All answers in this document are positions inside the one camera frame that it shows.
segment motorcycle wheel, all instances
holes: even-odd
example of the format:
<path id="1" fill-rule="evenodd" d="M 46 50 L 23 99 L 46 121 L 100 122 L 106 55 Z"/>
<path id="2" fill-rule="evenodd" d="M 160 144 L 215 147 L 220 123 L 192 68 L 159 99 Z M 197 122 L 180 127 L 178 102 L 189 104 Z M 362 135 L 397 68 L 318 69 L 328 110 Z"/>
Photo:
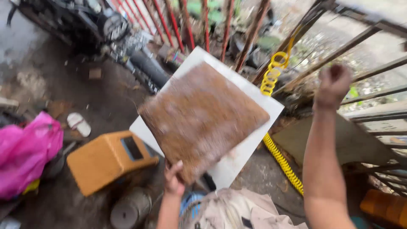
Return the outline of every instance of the motorcycle wheel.
<path id="1" fill-rule="evenodd" d="M 18 6 L 18 11 L 20 11 L 20 13 L 25 18 L 30 20 L 32 23 L 37 25 L 39 28 L 41 28 L 45 32 L 48 32 L 49 34 L 51 34 L 52 36 L 58 38 L 60 41 L 62 41 L 63 43 L 65 43 L 65 44 L 67 44 L 69 46 L 72 45 L 72 41 L 69 38 L 67 38 L 63 33 L 58 31 L 57 29 L 53 28 L 46 20 L 40 18 L 33 11 L 32 6 L 20 5 L 20 6 Z"/>

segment brown fibrous mat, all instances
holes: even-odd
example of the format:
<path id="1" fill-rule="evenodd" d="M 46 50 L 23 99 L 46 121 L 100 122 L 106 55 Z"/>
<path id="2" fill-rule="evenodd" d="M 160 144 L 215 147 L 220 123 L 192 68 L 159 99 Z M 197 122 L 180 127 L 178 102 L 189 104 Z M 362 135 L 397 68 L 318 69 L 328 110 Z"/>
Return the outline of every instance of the brown fibrous mat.
<path id="1" fill-rule="evenodd" d="M 269 120 L 269 114 L 207 63 L 202 63 L 147 101 L 140 115 L 179 176 L 193 183 Z"/>

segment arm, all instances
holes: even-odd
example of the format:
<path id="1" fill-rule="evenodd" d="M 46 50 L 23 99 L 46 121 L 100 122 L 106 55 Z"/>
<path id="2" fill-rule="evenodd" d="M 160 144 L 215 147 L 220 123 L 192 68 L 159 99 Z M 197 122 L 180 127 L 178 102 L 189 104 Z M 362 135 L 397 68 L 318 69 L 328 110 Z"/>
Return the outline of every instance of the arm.
<path id="1" fill-rule="evenodd" d="M 177 173 L 182 170 L 182 161 L 171 168 L 167 160 L 165 162 L 164 194 L 158 214 L 157 229 L 178 229 L 181 198 L 185 191 L 185 186 L 177 178 Z"/>
<path id="2" fill-rule="evenodd" d="M 348 215 L 345 180 L 335 150 L 336 110 L 351 82 L 339 65 L 321 71 L 314 117 L 304 156 L 304 207 L 311 227 L 355 228 Z"/>

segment concrete floor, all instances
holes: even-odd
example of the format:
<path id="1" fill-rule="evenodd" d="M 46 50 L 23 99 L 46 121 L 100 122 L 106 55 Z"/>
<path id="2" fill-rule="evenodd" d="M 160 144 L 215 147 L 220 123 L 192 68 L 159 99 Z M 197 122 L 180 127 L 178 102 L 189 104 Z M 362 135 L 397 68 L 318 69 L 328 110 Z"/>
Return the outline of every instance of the concrete floor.
<path id="1" fill-rule="evenodd" d="M 0 1 L 0 17 L 6 18 L 10 5 Z M 90 139 L 100 134 L 127 130 L 138 116 L 139 106 L 147 94 L 132 90 L 137 83 L 122 67 L 109 61 L 103 64 L 102 80 L 88 80 L 88 68 L 68 59 L 69 48 L 25 20 L 18 12 L 12 27 L 0 24 L 0 93 L 22 103 L 44 99 L 73 104 L 68 111 L 81 113 L 92 127 Z M 60 116 L 64 122 L 68 111 Z M 152 169 L 150 177 L 129 174 L 125 182 L 114 183 L 89 197 L 84 197 L 67 167 L 57 180 L 42 183 L 37 196 L 24 201 L 12 216 L 25 228 L 111 228 L 112 204 L 126 188 L 154 187 L 155 196 L 162 190 L 162 164 Z M 268 194 L 286 210 L 294 224 L 305 221 L 301 196 L 289 185 L 278 164 L 264 148 L 253 153 L 232 187 L 246 187 Z"/>

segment white slipper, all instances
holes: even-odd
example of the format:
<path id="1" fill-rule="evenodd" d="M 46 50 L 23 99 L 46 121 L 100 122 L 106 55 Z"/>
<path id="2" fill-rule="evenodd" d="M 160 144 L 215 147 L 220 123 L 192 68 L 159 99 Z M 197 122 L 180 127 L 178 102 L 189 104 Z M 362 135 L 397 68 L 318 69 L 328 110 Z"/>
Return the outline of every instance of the white slipper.
<path id="1" fill-rule="evenodd" d="M 70 113 L 66 121 L 72 130 L 78 130 L 82 136 L 88 137 L 90 135 L 90 125 L 85 121 L 81 114 L 76 112 Z"/>

